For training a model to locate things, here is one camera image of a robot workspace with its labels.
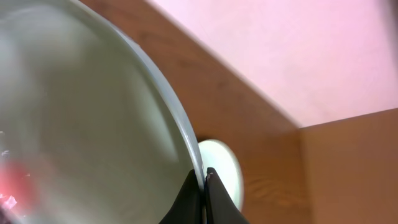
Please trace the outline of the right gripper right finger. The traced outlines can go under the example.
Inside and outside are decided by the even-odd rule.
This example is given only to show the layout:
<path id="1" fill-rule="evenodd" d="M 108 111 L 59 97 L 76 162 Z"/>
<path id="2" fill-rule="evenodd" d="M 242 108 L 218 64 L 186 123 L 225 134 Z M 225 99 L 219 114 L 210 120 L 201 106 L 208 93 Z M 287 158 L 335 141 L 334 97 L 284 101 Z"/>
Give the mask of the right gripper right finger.
<path id="1" fill-rule="evenodd" d="M 205 206 L 207 224 L 249 224 L 236 208 L 219 175 L 207 168 L 205 180 Z"/>

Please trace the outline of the light blue plate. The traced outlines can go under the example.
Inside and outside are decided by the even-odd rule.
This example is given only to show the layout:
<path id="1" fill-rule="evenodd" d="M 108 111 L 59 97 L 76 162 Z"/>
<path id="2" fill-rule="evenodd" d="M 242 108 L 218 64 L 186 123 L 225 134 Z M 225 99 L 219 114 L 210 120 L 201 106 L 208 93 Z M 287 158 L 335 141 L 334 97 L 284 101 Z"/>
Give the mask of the light blue plate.
<path id="1" fill-rule="evenodd" d="M 241 166 L 233 151 L 222 141 L 207 139 L 198 143 L 203 171 L 212 167 L 217 171 L 236 208 L 241 212 L 244 202 L 244 184 Z"/>
<path id="2" fill-rule="evenodd" d="M 143 50 L 80 1 L 1 2 L 1 222 L 159 223 L 198 144 Z"/>

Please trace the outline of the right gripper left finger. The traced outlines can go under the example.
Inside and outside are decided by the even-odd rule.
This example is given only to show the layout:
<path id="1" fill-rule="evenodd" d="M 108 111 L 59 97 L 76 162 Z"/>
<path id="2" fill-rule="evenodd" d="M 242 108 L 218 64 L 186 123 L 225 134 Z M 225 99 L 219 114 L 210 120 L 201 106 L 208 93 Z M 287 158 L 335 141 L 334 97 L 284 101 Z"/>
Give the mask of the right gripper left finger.
<path id="1" fill-rule="evenodd" d="M 159 224 L 202 224 L 201 191 L 195 171 L 185 179 L 173 205 Z"/>

